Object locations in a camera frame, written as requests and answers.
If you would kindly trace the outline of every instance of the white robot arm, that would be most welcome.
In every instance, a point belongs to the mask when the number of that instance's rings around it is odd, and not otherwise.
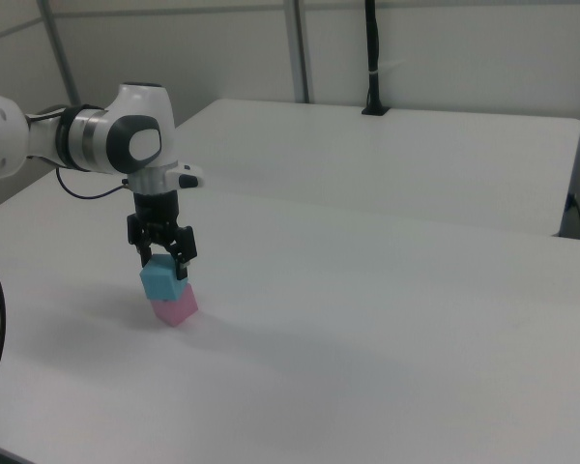
[[[129,242],[144,266],[150,245],[164,247],[178,279],[197,255],[193,231],[178,227],[178,189],[202,185],[201,172],[179,164],[174,117],[165,89],[125,83],[107,108],[72,106],[24,115],[0,97],[0,178],[15,174],[26,158],[86,172],[126,174],[135,214],[128,217]]]

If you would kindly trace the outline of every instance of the wall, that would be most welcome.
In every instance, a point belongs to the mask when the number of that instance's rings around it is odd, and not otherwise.
[[[301,97],[288,1],[53,0],[50,6],[83,102],[109,104],[121,82],[158,82],[178,125],[219,98]]]
[[[177,124],[218,98],[301,102],[304,87],[311,102],[362,105],[363,1],[298,3],[301,36],[292,0],[49,1],[77,100],[107,105],[120,82],[156,81]],[[580,1],[377,4],[385,102],[580,119]],[[0,93],[26,111],[67,100],[33,0],[0,2]],[[40,172],[1,181],[0,201]],[[571,189],[580,202],[580,150]],[[574,212],[564,231],[578,236]]]
[[[521,3],[580,2],[377,2],[381,68],[393,65],[381,76],[383,102],[580,119],[580,4]],[[431,6],[392,8],[400,4]],[[435,6],[451,4],[496,6]],[[362,2],[305,0],[304,17],[312,100],[364,105]],[[580,149],[571,189],[580,202]],[[578,236],[573,211],[564,231]]]
[[[0,95],[24,112],[69,103],[34,0],[0,1]],[[26,161],[17,174],[0,180],[0,203],[47,171],[39,161]]]

